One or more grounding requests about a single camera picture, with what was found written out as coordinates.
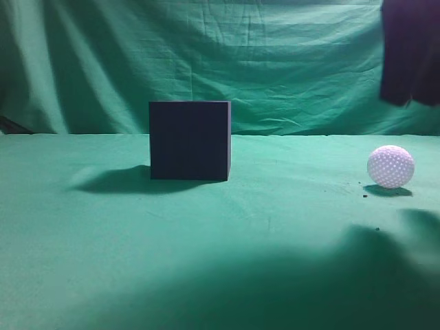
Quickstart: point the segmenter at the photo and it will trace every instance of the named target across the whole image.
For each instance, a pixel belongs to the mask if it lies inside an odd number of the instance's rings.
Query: white ball
[[[381,146],[368,159],[368,174],[379,186],[399,188],[407,184],[414,175],[414,159],[399,146]]]

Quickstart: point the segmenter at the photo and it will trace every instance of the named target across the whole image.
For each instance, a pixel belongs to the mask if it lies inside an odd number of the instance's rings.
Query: table surface
[[[151,181],[147,135],[2,135],[0,329],[436,329],[439,146],[234,136],[210,183]]]

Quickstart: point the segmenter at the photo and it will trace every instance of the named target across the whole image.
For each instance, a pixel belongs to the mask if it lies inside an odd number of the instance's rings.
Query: dark cloth
[[[440,0],[383,0],[380,98],[440,105]]]
[[[0,131],[5,134],[34,134],[34,132],[0,115]]]

